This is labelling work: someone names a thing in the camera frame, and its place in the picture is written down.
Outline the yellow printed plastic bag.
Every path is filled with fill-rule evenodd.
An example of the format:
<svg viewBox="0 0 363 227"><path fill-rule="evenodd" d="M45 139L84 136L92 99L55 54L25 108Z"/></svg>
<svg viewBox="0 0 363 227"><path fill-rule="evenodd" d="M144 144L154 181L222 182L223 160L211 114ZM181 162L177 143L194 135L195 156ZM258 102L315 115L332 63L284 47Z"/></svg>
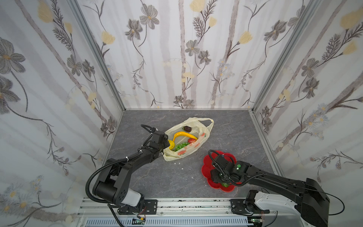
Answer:
<svg viewBox="0 0 363 227"><path fill-rule="evenodd" d="M164 149L165 161L183 159L195 153L210 137L214 120L191 117L168 129L170 146Z"/></svg>

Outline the dark purple fruit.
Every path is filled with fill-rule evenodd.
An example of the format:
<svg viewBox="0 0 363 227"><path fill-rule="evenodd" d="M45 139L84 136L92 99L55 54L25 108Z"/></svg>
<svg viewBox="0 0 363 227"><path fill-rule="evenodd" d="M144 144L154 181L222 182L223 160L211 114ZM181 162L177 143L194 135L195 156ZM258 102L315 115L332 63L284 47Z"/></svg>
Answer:
<svg viewBox="0 0 363 227"><path fill-rule="evenodd" d="M184 126L183 129L186 131L186 132L191 132L192 131L192 128L189 127L189 126Z"/></svg>

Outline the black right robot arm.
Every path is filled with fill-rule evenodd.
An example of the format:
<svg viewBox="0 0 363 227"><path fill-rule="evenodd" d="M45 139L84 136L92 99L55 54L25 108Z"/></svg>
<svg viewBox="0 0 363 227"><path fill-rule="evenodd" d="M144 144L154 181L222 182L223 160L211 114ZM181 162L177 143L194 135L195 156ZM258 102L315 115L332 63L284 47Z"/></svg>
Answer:
<svg viewBox="0 0 363 227"><path fill-rule="evenodd" d="M215 183L226 183L236 187L256 185L273 191L295 202L295 210L303 220L315 227L328 226L330 199L313 179L305 181L277 176L249 163L225 158L215 150L209 150L214 169L210 171Z"/></svg>

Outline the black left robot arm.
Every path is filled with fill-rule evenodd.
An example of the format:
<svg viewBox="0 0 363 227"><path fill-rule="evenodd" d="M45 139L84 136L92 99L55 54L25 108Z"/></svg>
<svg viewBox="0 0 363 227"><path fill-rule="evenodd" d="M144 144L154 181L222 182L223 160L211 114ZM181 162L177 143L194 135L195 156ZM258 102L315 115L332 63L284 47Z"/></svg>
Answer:
<svg viewBox="0 0 363 227"><path fill-rule="evenodd" d="M157 159L169 146L168 135L161 131L152 132L136 153L123 159L109 159L96 170L86 182L86 195L94 202L115 208L125 205L132 212L143 212L145 197L129 188L131 176L140 167Z"/></svg>

